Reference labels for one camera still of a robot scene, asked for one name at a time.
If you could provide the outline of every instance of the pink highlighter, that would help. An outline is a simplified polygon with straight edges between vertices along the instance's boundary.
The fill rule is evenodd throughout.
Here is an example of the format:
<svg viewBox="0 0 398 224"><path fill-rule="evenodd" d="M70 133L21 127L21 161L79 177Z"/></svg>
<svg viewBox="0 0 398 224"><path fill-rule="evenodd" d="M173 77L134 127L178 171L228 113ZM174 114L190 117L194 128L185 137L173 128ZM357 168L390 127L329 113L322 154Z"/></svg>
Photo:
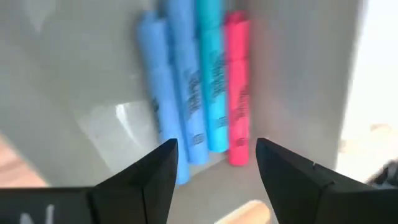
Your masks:
<svg viewBox="0 0 398 224"><path fill-rule="evenodd" d="M243 11L226 16L226 69L228 80L228 160L244 166L249 160L249 21Z"/></svg>

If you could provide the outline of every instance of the highlighter cap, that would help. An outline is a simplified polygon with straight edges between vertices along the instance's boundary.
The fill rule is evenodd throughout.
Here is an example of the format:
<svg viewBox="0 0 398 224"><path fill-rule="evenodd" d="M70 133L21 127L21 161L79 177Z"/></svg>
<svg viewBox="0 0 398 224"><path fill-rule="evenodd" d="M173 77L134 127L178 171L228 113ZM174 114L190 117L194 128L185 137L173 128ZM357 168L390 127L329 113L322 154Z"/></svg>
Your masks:
<svg viewBox="0 0 398 224"><path fill-rule="evenodd" d="M147 69L168 65L166 20L159 19L156 12L145 11L137 26L137 39Z"/></svg>
<svg viewBox="0 0 398 224"><path fill-rule="evenodd" d="M175 43L195 38L194 0L166 1L170 35Z"/></svg>
<svg viewBox="0 0 398 224"><path fill-rule="evenodd" d="M224 19L223 0L197 0L197 19L200 30L222 26Z"/></svg>
<svg viewBox="0 0 398 224"><path fill-rule="evenodd" d="M250 23L244 11L231 12L226 16L226 58L237 60L248 56Z"/></svg>

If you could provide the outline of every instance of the light blue highlighter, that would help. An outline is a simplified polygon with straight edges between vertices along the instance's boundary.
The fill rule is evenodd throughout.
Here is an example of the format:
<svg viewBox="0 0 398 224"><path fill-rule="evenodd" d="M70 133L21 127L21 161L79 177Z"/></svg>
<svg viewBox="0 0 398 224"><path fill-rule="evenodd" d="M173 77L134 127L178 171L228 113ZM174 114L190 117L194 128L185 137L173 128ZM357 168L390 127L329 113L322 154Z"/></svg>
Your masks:
<svg viewBox="0 0 398 224"><path fill-rule="evenodd" d="M141 49L152 102L158 118L159 136L162 142L171 138L178 141L177 184L190 179L185 140L178 114L177 94L169 64L166 38L166 21L157 18L153 11L146 11L137 27L137 39Z"/></svg>
<svg viewBox="0 0 398 224"><path fill-rule="evenodd" d="M188 161L203 165L208 161L208 144L193 8L193 0L166 2L171 59L176 69L180 115L185 125L188 144Z"/></svg>

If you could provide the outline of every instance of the wooden surface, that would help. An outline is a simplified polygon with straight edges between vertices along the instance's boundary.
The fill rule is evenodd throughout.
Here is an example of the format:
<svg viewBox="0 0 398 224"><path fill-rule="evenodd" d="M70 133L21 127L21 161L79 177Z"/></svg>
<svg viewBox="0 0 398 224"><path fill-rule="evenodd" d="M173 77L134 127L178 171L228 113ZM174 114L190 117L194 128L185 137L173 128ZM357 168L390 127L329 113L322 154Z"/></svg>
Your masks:
<svg viewBox="0 0 398 224"><path fill-rule="evenodd" d="M231 212L216 224L269 224L271 213L263 202L252 200Z"/></svg>
<svg viewBox="0 0 398 224"><path fill-rule="evenodd" d="M0 136L0 187L45 187L46 183Z"/></svg>

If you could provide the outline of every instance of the highlighter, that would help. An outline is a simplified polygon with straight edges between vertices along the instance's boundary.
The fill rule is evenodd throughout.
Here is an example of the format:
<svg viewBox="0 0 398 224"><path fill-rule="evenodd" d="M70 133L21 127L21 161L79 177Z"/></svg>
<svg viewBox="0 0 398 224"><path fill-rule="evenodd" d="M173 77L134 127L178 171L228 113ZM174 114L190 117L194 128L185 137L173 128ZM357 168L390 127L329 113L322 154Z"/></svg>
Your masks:
<svg viewBox="0 0 398 224"><path fill-rule="evenodd" d="M168 0L166 14L171 38L171 59L176 71L180 115L185 125L188 161L191 164L203 165L208 161L208 146L195 40L193 0Z"/></svg>
<svg viewBox="0 0 398 224"><path fill-rule="evenodd" d="M249 160L249 21L243 11L226 16L226 68L228 76L229 163L243 166Z"/></svg>
<svg viewBox="0 0 398 224"><path fill-rule="evenodd" d="M154 11L146 11L137 27L137 40L147 71L147 82L157 115L161 142L171 138L178 141L177 184L190 179L182 126L177 108L177 96L166 38L166 20Z"/></svg>
<svg viewBox="0 0 398 224"><path fill-rule="evenodd" d="M228 117L221 1L198 0L197 16L209 150L225 152L228 149Z"/></svg>

